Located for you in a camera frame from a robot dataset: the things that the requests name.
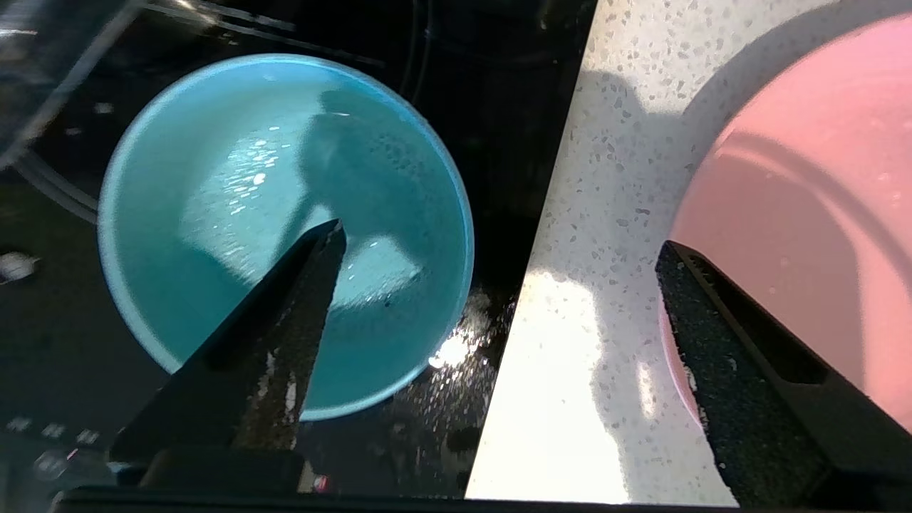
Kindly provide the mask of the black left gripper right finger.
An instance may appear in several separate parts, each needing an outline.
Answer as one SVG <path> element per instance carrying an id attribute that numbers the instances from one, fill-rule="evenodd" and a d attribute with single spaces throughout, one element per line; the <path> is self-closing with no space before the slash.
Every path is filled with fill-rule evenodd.
<path id="1" fill-rule="evenodd" d="M 670 354 L 746 509 L 908 509 L 911 438 L 713 263 L 667 241 Z"/>

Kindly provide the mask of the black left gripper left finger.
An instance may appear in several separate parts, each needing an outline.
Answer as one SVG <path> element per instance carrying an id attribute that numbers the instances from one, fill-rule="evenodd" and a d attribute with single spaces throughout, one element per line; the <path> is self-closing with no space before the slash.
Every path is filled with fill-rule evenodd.
<path id="1" fill-rule="evenodd" d="M 301 491 L 294 445 L 345 252 L 338 219 L 292 244 L 118 433 L 120 486 Z"/>

